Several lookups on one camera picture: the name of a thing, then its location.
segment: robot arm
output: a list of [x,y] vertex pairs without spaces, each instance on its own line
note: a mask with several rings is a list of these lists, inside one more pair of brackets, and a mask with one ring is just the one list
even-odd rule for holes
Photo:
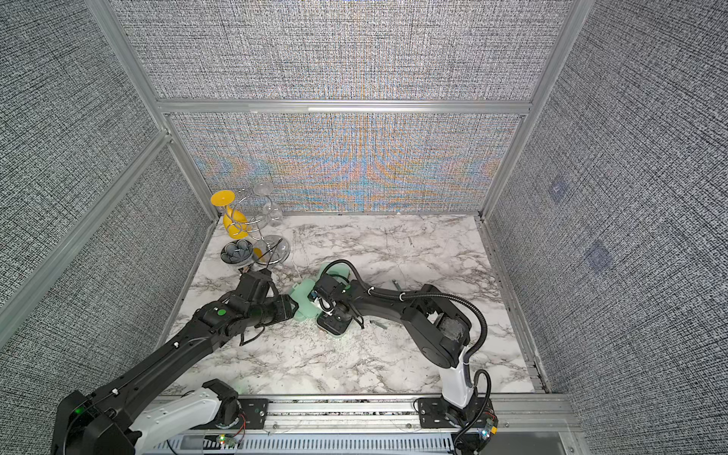
[[[440,369],[441,411],[455,427],[462,428],[457,440],[476,423],[488,403],[486,398],[478,406],[467,365],[470,355],[485,341],[483,315],[470,302],[443,294],[431,285],[402,293],[375,290],[360,279],[348,261],[334,261],[329,266],[337,262],[348,264],[357,280],[342,283],[322,274],[312,293],[324,309],[318,325],[340,335],[352,320],[363,315],[402,323],[420,352]],[[270,289],[273,296],[266,297]],[[471,308],[480,321],[480,338],[467,351],[471,323],[451,301]],[[281,323],[297,310],[298,304],[290,296],[278,293],[269,270],[244,273],[235,290],[198,309],[179,333],[141,363],[90,395],[74,391],[64,398],[56,413],[51,454],[141,454],[200,424],[229,427],[240,414],[237,393],[218,379],[164,406],[145,409],[182,373],[234,336],[241,335],[242,345],[247,327]],[[434,314],[437,317],[431,322]]]
[[[269,289],[274,295],[267,298]],[[136,422],[164,389],[198,360],[247,327],[265,327],[293,317],[298,304],[280,295],[270,271],[248,272],[237,288],[198,309],[182,330],[141,363],[88,396],[72,392],[58,405],[51,445],[54,455],[133,455],[191,426],[211,420],[230,424],[238,416],[237,393],[219,380],[206,382],[174,402],[175,412]],[[148,422],[159,422],[149,425]]]
[[[468,359],[487,336],[487,325],[480,311],[458,296],[441,293],[433,285],[424,285],[418,291],[395,292],[375,289],[364,283],[356,268],[343,262],[357,276],[356,280],[342,282],[324,273],[316,282],[312,296],[323,309],[317,324],[333,335],[341,335],[351,322],[362,316],[377,316],[405,326],[420,352],[439,371],[443,383],[443,414],[458,427],[465,427],[477,419],[480,406],[470,380]],[[472,324],[452,301],[470,308],[481,323],[481,335],[473,349],[470,343]]]

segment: enclosure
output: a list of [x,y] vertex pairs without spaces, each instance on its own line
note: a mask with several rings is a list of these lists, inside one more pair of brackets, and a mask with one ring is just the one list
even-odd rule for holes
[[[473,298],[491,332],[474,362],[503,409],[568,398],[567,453],[726,451],[726,4],[0,11],[3,454],[47,453],[61,398],[234,288],[210,198],[260,182],[284,215],[265,229],[291,243],[282,288],[341,257],[376,285]],[[439,392],[403,329],[371,324],[341,341],[271,329],[166,395],[211,377],[252,395]]]

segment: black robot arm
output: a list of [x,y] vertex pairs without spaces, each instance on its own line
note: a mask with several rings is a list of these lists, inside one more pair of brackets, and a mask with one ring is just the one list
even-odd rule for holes
[[[266,297],[269,289],[274,295]],[[145,360],[97,388],[90,395],[72,392],[58,405],[51,454],[134,454],[141,432],[130,426],[164,389],[198,360],[222,347],[247,327],[288,320],[298,309],[280,295],[270,271],[248,272],[235,290],[198,309],[164,346]],[[222,381],[205,383],[221,401],[216,419],[228,424],[237,416],[237,393]]]
[[[433,285],[421,290],[393,295],[391,298],[372,296],[370,287],[358,280],[339,282],[329,274],[322,274],[314,286],[324,311],[317,324],[326,331],[341,335],[349,324],[361,316],[377,316],[404,325],[420,352],[440,368],[455,368],[463,347],[470,343],[470,319],[447,298],[417,297],[441,294]],[[437,313],[437,319],[428,317]]]

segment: light green plastic object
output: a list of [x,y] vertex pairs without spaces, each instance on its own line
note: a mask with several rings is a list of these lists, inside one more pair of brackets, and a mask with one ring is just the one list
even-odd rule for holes
[[[327,265],[328,263],[321,266],[321,268],[319,269],[319,273],[316,276],[317,280],[321,278],[321,272],[323,272],[323,269]],[[346,264],[335,264],[333,267],[327,270],[326,273],[341,275],[342,277],[348,278],[349,267]],[[341,278],[335,277],[335,279],[343,282]],[[294,320],[301,322],[307,319],[315,319],[321,313],[321,308],[314,305],[313,302],[309,300],[309,294],[313,290],[314,285],[316,285],[316,282],[314,280],[306,278],[300,283],[296,283],[295,285],[293,285],[293,289],[291,289],[291,291],[288,293],[288,295],[290,295],[290,297],[298,304],[298,311],[293,315]],[[335,338],[341,338],[344,335],[332,336],[334,336]]]
[[315,284],[316,282],[314,280],[307,278],[293,285],[293,289],[290,291],[290,297],[298,304],[298,311],[293,315],[294,320],[301,322],[307,319],[313,319],[321,313],[321,308],[309,300],[309,294]]

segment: mounting plate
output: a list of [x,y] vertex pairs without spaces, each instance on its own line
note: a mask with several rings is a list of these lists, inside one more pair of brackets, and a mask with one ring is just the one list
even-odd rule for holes
[[[246,430],[262,430],[265,423],[266,417],[268,416],[268,400],[266,398],[238,398],[240,403],[240,410],[245,415],[245,429]],[[242,420],[230,428],[221,430],[214,424],[199,425],[193,430],[220,430],[222,432],[236,432],[242,427]]]
[[[483,405],[484,397],[478,397],[475,401],[474,409],[480,409]],[[417,409],[419,410],[419,425],[422,428],[459,428],[455,424],[452,424],[446,416],[448,411],[448,404],[442,398],[419,398],[417,401]],[[475,421],[474,427],[482,426],[485,422],[485,417],[480,417]]]

